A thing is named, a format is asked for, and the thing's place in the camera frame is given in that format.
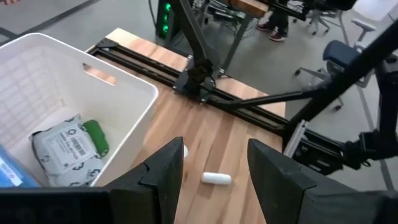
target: person's foot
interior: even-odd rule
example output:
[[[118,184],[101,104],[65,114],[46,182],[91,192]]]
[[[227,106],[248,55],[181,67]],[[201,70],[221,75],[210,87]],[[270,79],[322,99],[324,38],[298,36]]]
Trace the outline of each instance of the person's foot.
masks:
[[[281,34],[279,32],[276,32],[275,34],[271,35],[269,37],[270,40],[275,41],[275,42],[282,42],[284,40],[286,40],[286,35],[285,34]]]
[[[265,23],[265,24],[257,24],[256,27],[257,27],[257,30],[261,30],[261,31],[264,31],[264,32],[272,32],[272,31],[274,31],[274,29],[275,29],[275,28],[271,29],[271,28],[269,27],[268,23]]]

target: white plastic bin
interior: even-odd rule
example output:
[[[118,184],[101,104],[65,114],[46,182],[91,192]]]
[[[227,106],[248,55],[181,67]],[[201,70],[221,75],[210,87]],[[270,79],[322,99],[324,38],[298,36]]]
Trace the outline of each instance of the white plastic bin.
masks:
[[[116,78],[110,85],[83,64]],[[43,34],[0,47],[0,144],[44,186],[29,136],[77,113],[99,122],[110,149],[95,186],[129,170],[142,147],[158,92],[155,86]]]

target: packaged item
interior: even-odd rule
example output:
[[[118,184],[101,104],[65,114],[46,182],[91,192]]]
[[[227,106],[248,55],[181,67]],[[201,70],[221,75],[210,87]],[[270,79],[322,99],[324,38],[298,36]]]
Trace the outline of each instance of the packaged item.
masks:
[[[0,187],[40,187],[40,184],[0,145]]]
[[[109,152],[109,144],[105,139],[105,133],[102,131],[100,124],[95,120],[85,122],[84,127],[90,135],[98,154],[104,157]]]
[[[89,185],[103,168],[79,114],[34,133],[32,147],[52,187]]]

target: blue object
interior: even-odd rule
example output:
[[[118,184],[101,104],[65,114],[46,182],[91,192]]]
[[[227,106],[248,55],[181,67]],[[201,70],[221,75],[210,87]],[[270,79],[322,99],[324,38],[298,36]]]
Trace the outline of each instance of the blue object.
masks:
[[[40,187],[40,184],[0,145],[0,188]]]
[[[323,51],[323,60],[331,61],[346,68],[359,54],[354,48],[339,40],[332,40]]]

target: wooden tabletop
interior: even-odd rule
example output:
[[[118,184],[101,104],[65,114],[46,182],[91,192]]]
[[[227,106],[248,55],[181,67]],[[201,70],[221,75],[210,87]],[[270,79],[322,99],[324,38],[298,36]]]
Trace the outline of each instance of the wooden tabletop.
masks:
[[[116,29],[106,37],[180,71],[188,62],[185,57],[122,29]],[[184,160],[183,183],[175,222],[265,223],[249,175],[247,144],[249,138],[257,138],[280,150],[281,138],[210,105],[191,101],[176,94],[170,87],[123,66],[109,63],[153,83],[159,90],[152,124],[142,151],[134,162],[132,158],[132,167],[174,137],[184,137],[189,153]],[[90,72],[108,82],[117,81],[102,72],[92,69]],[[241,98],[265,95],[232,78],[219,79],[216,84],[218,88]],[[264,108],[279,116],[284,116],[285,113],[284,103],[266,105]],[[229,174],[233,184],[203,184],[200,181],[203,172]]]
[[[231,4],[236,10],[261,18],[268,12],[268,5],[258,0],[218,0],[224,4]]]

